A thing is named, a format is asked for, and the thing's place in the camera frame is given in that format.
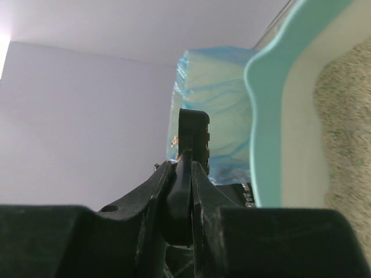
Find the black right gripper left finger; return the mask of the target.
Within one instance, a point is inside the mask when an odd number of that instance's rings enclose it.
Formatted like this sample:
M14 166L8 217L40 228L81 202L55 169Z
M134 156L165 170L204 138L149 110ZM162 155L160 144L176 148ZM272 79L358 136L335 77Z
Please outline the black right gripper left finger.
M157 223L172 165L95 212L84 206L1 206L2 277L162 277Z

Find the black litter scoop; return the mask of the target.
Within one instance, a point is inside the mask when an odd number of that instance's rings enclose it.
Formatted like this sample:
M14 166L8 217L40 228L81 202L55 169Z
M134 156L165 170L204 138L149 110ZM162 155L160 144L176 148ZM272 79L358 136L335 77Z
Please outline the black litter scoop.
M173 164L170 187L163 205L161 233L171 246L192 245L192 162L209 174L210 118L206 112L180 109L178 119L178 160Z

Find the black ribbed case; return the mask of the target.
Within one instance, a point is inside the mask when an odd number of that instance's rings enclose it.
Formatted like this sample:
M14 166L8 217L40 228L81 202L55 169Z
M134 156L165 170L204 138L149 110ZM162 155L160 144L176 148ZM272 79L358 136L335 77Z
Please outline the black ribbed case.
M255 207L251 183L217 185L216 187L237 205Z

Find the trash bin with blue bag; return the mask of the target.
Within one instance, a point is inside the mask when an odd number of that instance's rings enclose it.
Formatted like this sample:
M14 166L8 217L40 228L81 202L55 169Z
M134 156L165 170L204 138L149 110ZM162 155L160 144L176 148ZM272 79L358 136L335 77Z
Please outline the trash bin with blue bag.
M252 105L244 82L254 49L217 46L188 49L177 63L166 157L178 157L179 110L206 112L210 123L209 179L215 185L250 182L249 143Z

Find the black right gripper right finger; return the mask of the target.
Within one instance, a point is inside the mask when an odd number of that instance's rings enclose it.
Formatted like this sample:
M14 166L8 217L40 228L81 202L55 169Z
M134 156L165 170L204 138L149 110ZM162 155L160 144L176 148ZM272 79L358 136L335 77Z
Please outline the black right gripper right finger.
M369 277L351 225L334 210L236 205L192 163L196 277Z

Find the light blue litter box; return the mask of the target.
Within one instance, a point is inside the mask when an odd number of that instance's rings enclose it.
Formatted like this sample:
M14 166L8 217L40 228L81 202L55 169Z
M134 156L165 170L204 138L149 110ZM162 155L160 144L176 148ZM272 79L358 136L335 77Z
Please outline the light blue litter box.
M369 1L298 1L248 62L257 207L324 207L329 170L312 95L325 65L369 36Z

